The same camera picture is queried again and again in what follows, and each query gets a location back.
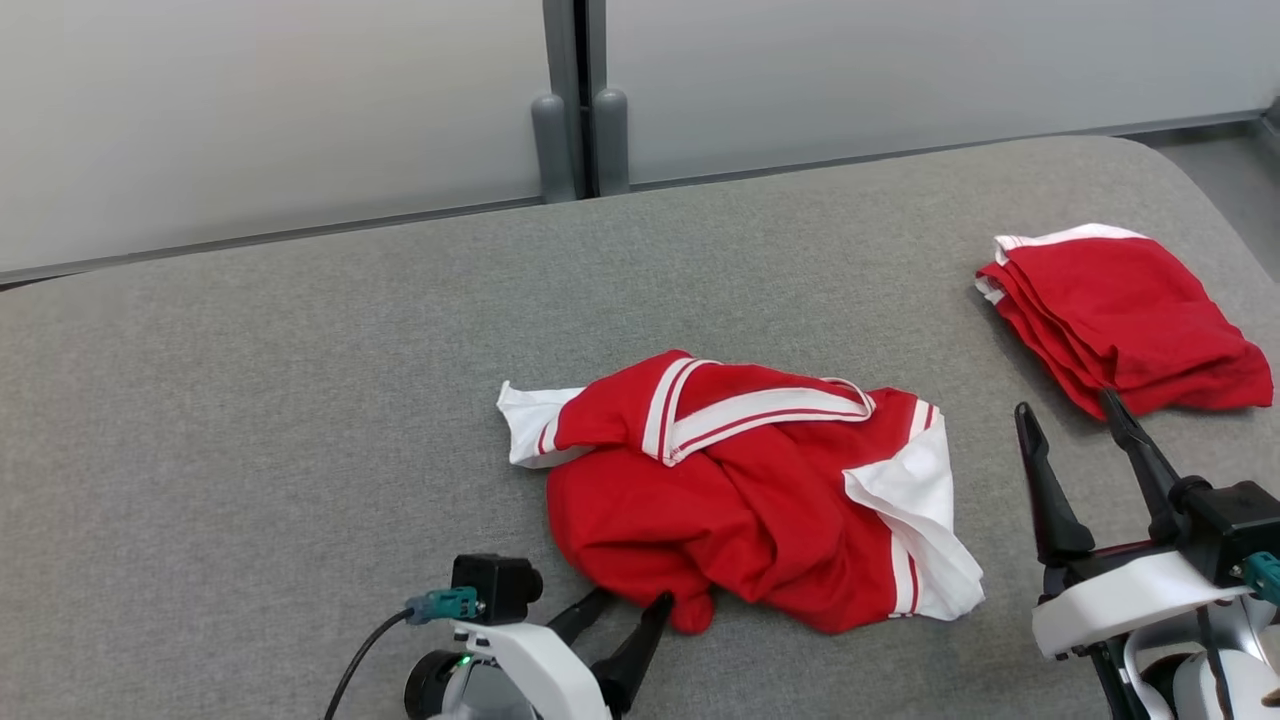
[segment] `teal connector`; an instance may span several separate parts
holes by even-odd
[[[1270,552],[1244,559],[1244,584],[1271,605],[1280,605],[1280,560]]]
[[[425,625],[431,620],[467,620],[480,614],[480,601],[475,588],[449,588],[431,591],[411,597],[404,607],[413,611],[404,621],[410,625]]]

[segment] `gray fabric tabletop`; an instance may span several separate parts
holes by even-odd
[[[1039,657],[1011,410],[1029,400],[1101,543],[1143,537],[1124,455],[973,290],[992,236],[1162,241],[1280,361],[1276,286],[1169,161],[1050,138],[142,263],[0,295],[0,717],[319,717],[360,642],[452,557],[529,556],[531,619],[588,588],[499,384],[655,352],[896,386],[947,416],[956,533],[987,601],[838,637],[719,598],[668,634],[632,717],[1102,716]],[[1280,491],[1277,415],[1146,420],[1183,473]],[[575,646],[594,660],[636,620]],[[444,624],[397,628],[344,717],[402,717]]]

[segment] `red garment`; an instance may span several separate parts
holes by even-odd
[[[1139,415],[1271,405],[1266,356],[1156,241],[1092,224],[996,243],[979,290],[1094,418],[1106,387]]]
[[[710,624],[712,585],[828,633],[982,600],[951,532],[945,423],[914,395],[671,351],[498,405],[512,461],[554,465],[570,564],[637,605],[672,591],[681,632]]]

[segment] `black cable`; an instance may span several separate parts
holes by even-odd
[[[342,674],[342,680],[338,680],[338,689],[333,691],[333,700],[329,701],[329,710],[325,711],[324,720],[333,720],[333,714],[338,711],[338,703],[342,702],[342,693],[347,692],[347,683],[349,683],[351,676],[356,674],[356,667],[360,665],[360,661],[365,659],[365,655],[369,653],[369,648],[374,647],[374,643],[378,642],[378,638],[383,637],[383,633],[390,630],[401,620],[408,619],[412,614],[413,610],[411,607],[406,607],[396,615],[392,615],[385,623],[374,630],[374,634],[369,635],[365,644],[360,646],[360,650],[356,651],[356,656],[351,659],[351,665],[347,665],[347,671]]]
[[[1222,669],[1222,653],[1219,652],[1217,642],[1213,641],[1213,628],[1208,624],[1207,605],[1196,609],[1196,621],[1201,626],[1201,644],[1208,652],[1208,669],[1217,685],[1217,706],[1222,711],[1222,720],[1235,720],[1235,712],[1231,711],[1231,693],[1226,687],[1226,670]]]

